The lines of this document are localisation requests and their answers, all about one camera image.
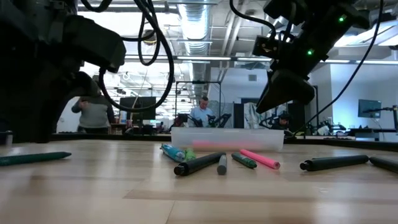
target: wooden table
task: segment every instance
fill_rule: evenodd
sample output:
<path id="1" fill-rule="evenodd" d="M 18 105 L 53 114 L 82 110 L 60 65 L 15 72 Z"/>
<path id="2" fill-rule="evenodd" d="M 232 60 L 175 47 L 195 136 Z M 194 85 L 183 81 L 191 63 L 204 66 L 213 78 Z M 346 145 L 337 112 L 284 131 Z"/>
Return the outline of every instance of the wooden table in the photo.
<path id="1" fill-rule="evenodd" d="M 280 170 L 231 160 L 176 177 L 160 142 L 64 141 L 21 144 L 0 154 L 72 152 L 69 159 L 0 167 L 1 224 L 398 223 L 398 175 L 371 164 L 303 172 L 311 157 L 384 151 L 286 145 L 265 156 Z"/>

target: plastic bin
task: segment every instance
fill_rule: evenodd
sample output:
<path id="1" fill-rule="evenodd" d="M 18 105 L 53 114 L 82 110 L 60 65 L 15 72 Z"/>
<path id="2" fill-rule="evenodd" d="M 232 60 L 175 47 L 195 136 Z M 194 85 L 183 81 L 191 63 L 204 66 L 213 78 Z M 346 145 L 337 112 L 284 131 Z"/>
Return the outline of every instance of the plastic bin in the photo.
<path id="1" fill-rule="evenodd" d="M 173 128 L 172 145 L 195 149 L 279 150 L 284 143 L 282 130 L 229 128 Z"/>

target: light blue shirt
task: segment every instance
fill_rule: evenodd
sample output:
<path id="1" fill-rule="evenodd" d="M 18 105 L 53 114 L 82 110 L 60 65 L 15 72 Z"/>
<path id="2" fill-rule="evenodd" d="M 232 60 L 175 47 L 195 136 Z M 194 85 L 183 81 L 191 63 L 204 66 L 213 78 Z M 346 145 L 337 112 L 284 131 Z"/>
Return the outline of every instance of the light blue shirt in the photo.
<path id="1" fill-rule="evenodd" d="M 203 127 L 207 127 L 209 125 L 207 115 L 212 116 L 213 112 L 211 109 L 206 108 L 205 110 L 201 109 L 199 106 L 191 110 L 191 117 L 197 120 L 201 119 L 203 123 Z M 192 120 L 188 119 L 188 125 L 190 127 L 196 127 Z"/>

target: computer monitor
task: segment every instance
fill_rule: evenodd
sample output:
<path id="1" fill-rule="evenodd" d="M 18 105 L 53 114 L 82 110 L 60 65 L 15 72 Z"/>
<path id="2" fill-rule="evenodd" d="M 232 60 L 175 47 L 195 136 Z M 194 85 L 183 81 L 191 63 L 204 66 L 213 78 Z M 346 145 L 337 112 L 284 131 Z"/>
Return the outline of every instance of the computer monitor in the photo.
<path id="1" fill-rule="evenodd" d="M 359 100 L 358 117 L 360 118 L 380 118 L 381 112 L 365 112 L 367 110 L 381 109 L 381 101 L 378 100 Z"/>
<path id="2" fill-rule="evenodd" d="M 136 98 L 135 97 L 123 97 L 120 98 L 120 105 L 121 106 L 125 106 L 128 108 L 132 108 L 132 105 L 134 104 Z M 134 108 L 143 108 L 143 107 L 147 107 L 150 105 L 154 105 L 156 104 L 156 97 L 151 97 L 151 96 L 142 96 L 139 97 L 136 104 L 134 105 Z M 156 109 L 152 109 L 149 111 L 145 111 L 142 113 L 137 114 L 138 116 L 142 115 L 142 119 L 144 120 L 152 120 L 152 119 L 156 119 Z M 127 119 L 130 119 L 130 113 L 127 112 Z"/>

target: pink highlighter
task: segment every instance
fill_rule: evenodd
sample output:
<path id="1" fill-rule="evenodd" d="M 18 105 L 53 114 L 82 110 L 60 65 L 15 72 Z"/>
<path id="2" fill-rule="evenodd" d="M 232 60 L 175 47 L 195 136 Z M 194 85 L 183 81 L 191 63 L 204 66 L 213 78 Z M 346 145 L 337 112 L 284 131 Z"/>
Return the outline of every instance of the pink highlighter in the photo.
<path id="1" fill-rule="evenodd" d="M 253 153 L 251 151 L 247 151 L 245 149 L 241 149 L 241 154 L 254 159 L 255 161 L 258 161 L 266 166 L 269 166 L 273 169 L 279 169 L 280 168 L 280 163 L 278 161 L 275 161 L 270 158 L 266 158 L 264 156 L 260 156 L 259 154 Z"/>

